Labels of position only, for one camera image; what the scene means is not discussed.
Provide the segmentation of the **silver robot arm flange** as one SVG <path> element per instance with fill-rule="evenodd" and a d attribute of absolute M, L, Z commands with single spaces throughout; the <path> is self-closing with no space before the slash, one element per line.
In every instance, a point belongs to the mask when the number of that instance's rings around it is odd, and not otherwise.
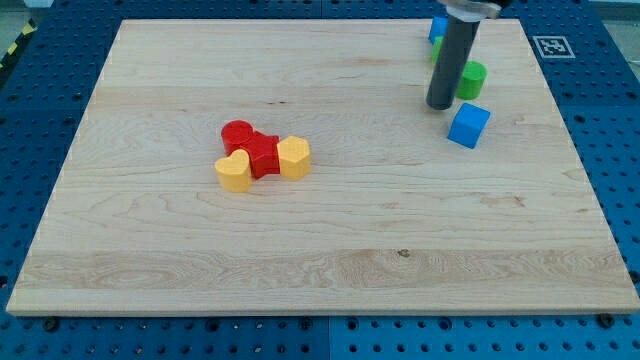
<path fill-rule="evenodd" d="M 502 7 L 493 2 L 470 0 L 438 0 L 445 6 L 449 16 L 464 22 L 480 22 L 486 18 L 496 19 Z"/>

